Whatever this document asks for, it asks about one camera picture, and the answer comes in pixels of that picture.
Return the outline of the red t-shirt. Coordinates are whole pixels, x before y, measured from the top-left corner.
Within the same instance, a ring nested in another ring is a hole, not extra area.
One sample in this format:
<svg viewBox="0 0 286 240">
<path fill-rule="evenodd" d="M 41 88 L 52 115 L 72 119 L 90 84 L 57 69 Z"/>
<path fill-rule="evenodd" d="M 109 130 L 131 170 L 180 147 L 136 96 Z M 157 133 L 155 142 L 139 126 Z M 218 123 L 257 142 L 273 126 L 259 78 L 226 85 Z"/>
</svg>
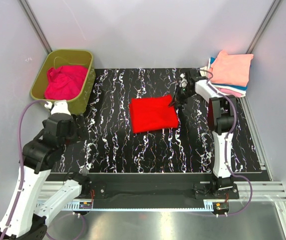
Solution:
<svg viewBox="0 0 286 240">
<path fill-rule="evenodd" d="M 179 120 L 170 95 L 133 98 L 129 104 L 132 132 L 135 134 L 177 128 Z"/>
</svg>

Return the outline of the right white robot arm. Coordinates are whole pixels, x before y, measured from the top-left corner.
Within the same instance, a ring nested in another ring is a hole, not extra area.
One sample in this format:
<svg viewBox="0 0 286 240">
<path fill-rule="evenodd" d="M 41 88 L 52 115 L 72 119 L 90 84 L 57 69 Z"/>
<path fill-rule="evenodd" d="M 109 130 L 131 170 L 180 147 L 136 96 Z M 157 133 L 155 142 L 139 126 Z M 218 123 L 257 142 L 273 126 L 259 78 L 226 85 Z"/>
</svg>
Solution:
<svg viewBox="0 0 286 240">
<path fill-rule="evenodd" d="M 236 126 L 236 98 L 225 95 L 211 82 L 212 73 L 197 69 L 196 74 L 190 71 L 182 73 L 177 83 L 175 94 L 169 106 L 187 103 L 193 95 L 201 96 L 208 103 L 207 125 L 214 139 L 214 164 L 209 186 L 201 192 L 210 193 L 215 198 L 225 198 L 233 191 L 231 170 L 231 145 Z"/>
</svg>

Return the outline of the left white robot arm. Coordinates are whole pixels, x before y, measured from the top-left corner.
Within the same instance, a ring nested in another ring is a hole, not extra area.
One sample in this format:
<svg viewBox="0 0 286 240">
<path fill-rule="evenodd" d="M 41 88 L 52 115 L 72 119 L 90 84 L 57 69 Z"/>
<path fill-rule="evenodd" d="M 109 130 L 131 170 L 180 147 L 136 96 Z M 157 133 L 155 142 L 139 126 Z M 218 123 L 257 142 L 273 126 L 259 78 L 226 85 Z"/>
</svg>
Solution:
<svg viewBox="0 0 286 240">
<path fill-rule="evenodd" d="M 76 124 L 68 113 L 54 113 L 44 128 L 22 150 L 17 185 L 0 222 L 0 240 L 41 240 L 57 214 L 73 199 L 90 194 L 90 179 L 72 173 L 44 204 L 37 206 L 41 189 L 53 165 L 76 136 Z"/>
</svg>

